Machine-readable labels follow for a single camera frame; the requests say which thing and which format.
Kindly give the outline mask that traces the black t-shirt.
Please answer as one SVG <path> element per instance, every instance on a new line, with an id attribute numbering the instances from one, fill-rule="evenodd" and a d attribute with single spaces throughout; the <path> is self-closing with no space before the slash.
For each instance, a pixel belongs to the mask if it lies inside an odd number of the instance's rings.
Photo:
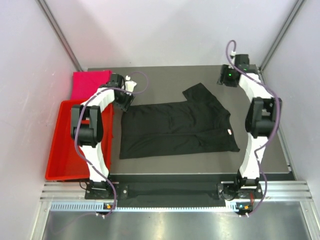
<path id="1" fill-rule="evenodd" d="M 230 112 L 202 84 L 185 101 L 133 105 L 121 118 L 119 158 L 239 152 Z"/>

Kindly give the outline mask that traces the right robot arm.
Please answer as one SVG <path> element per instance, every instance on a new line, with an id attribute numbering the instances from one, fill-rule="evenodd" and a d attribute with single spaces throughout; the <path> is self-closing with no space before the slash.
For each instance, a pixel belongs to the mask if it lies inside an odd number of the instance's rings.
<path id="1" fill-rule="evenodd" d="M 258 73 L 250 70 L 247 54 L 237 54 L 234 50 L 227 54 L 229 64 L 221 68 L 219 85 L 240 87 L 248 97 L 250 106 L 245 118 L 248 135 L 244 160 L 237 172 L 233 185 L 224 184 L 222 194 L 234 194 L 237 198 L 247 198 L 260 193 L 260 167 L 266 143 L 274 137 L 279 124 L 282 107 L 281 99 L 276 99 L 261 82 Z"/>

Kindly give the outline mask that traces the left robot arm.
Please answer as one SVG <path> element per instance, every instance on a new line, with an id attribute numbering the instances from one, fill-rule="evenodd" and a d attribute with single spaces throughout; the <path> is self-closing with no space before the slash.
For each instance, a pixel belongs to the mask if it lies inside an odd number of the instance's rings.
<path id="1" fill-rule="evenodd" d="M 109 81 L 102 84 L 88 100 L 71 108 L 71 138 L 77 154 L 87 163 L 89 169 L 87 191 L 96 190 L 97 194 L 105 199 L 113 194 L 114 187 L 107 181 L 109 169 L 102 150 L 102 112 L 110 105 L 116 105 L 126 112 L 135 98 L 133 91 L 136 85 L 130 75 L 113 73 Z"/>

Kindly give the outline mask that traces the folded pink t-shirt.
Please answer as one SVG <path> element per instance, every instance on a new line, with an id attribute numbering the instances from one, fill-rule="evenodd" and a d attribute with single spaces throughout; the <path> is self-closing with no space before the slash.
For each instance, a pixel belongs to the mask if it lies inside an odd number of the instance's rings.
<path id="1" fill-rule="evenodd" d="M 110 70 L 74 72 L 70 100 L 88 99 L 101 85 L 109 81 L 111 74 Z"/>

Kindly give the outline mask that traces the red plastic bin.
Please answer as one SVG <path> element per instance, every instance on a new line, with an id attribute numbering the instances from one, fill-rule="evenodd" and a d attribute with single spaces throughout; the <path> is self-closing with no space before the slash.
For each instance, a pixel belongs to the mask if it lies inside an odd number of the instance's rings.
<path id="1" fill-rule="evenodd" d="M 87 179 L 90 172 L 76 153 L 74 140 L 71 138 L 71 108 L 84 100 L 65 100 L 60 104 L 51 149 L 48 157 L 45 179 L 47 181 L 68 181 Z M 109 105 L 102 113 L 103 139 L 101 142 L 104 162 L 111 166 L 114 107 Z"/>

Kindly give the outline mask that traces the right corner aluminium post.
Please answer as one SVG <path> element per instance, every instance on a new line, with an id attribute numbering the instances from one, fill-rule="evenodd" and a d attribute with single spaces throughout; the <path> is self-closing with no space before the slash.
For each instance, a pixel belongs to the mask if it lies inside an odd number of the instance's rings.
<path id="1" fill-rule="evenodd" d="M 288 32 L 288 30 L 290 29 L 291 25 L 293 24 L 295 18 L 299 14 L 300 10 L 303 8 L 303 5 L 305 4 L 305 2 L 306 2 L 306 0 L 296 0 L 294 2 L 293 7 L 289 11 L 289 14 L 285 18 L 285 21 L 283 22 L 283 24 L 281 25 L 274 41 L 272 42 L 269 50 L 267 51 L 265 57 L 263 58 L 262 63 L 258 67 L 260 73 L 262 73 L 266 69 L 268 63 L 272 59 L 277 48 L 280 46 L 282 40 L 284 39 L 284 37 L 285 37 L 286 33 Z"/>

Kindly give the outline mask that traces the corner aluminium post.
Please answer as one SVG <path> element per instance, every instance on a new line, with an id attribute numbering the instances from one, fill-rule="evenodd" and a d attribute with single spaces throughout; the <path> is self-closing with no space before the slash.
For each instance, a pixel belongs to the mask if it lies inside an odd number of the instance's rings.
<path id="1" fill-rule="evenodd" d="M 272 59 L 277 48 L 280 46 L 282 40 L 284 39 L 284 37 L 285 37 L 286 33 L 288 32 L 288 30 L 290 29 L 291 25 L 293 24 L 295 18 L 299 14 L 300 10 L 303 8 L 303 5 L 305 4 L 305 2 L 306 2 L 306 0 L 296 0 L 294 2 L 293 7 L 289 11 L 289 14 L 285 18 L 285 21 L 283 22 L 283 24 L 281 25 L 274 41 L 272 42 L 269 50 L 267 51 L 265 57 L 263 58 L 262 63 L 258 67 L 260 73 L 262 73 L 266 69 L 268 63 Z"/>
<path id="2" fill-rule="evenodd" d="M 78 72 L 82 72 L 83 68 L 81 67 L 80 62 L 78 61 L 74 51 L 72 50 L 70 44 L 68 43 L 67 38 L 65 37 L 62 29 L 60 28 L 58 21 L 56 20 L 54 14 L 52 13 L 48 3 L 45 0 L 35 0 L 35 2 L 40 7 L 41 11 L 43 12 L 45 18 L 47 19 L 49 25 L 51 26 L 53 32 L 55 33 L 58 41 L 60 42 L 62 48 L 64 49 L 65 53 L 69 57 L 71 63 L 73 64 L 74 68 Z"/>

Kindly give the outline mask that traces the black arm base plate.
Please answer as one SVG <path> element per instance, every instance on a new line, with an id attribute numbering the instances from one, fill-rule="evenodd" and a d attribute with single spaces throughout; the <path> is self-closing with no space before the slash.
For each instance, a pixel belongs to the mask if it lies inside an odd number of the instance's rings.
<path id="1" fill-rule="evenodd" d="M 257 179 L 237 174 L 112 174 L 110 181 L 113 186 L 89 181 L 85 199 L 117 200 L 125 208 L 200 208 L 262 197 Z"/>

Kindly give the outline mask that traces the aluminium frame rail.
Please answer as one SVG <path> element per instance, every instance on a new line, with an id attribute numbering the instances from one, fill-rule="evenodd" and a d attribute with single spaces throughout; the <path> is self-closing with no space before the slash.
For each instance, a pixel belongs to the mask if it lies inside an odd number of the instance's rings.
<path id="1" fill-rule="evenodd" d="M 265 201 L 309 201 L 311 192 L 304 181 L 269 181 L 262 182 L 254 199 L 257 201 L 264 196 Z M 222 187 L 209 182 L 138 182 L 114 184 L 117 198 L 127 199 L 129 196 L 186 196 L 204 195 L 216 198 L 223 192 Z M 112 199 L 112 196 L 102 196 L 100 190 L 85 190 L 77 182 L 46 182 L 40 199 L 42 201 L 83 201 Z"/>

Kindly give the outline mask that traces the left corner aluminium post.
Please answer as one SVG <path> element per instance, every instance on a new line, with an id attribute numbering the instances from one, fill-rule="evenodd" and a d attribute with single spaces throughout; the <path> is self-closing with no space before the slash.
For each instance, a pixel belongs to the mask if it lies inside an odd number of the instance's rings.
<path id="1" fill-rule="evenodd" d="M 67 38 L 65 37 L 62 29 L 60 28 L 58 21 L 56 20 L 54 14 L 52 13 L 48 3 L 45 0 L 35 0 L 35 2 L 40 7 L 41 11 L 43 12 L 45 18 L 47 19 L 49 25 L 51 26 L 53 32 L 55 33 L 58 41 L 60 42 L 62 48 L 64 49 L 65 53 L 69 57 L 71 63 L 73 64 L 74 68 L 78 72 L 82 72 L 83 68 L 81 67 L 80 62 L 78 61 L 74 51 L 72 50 L 70 44 L 68 43 Z"/>

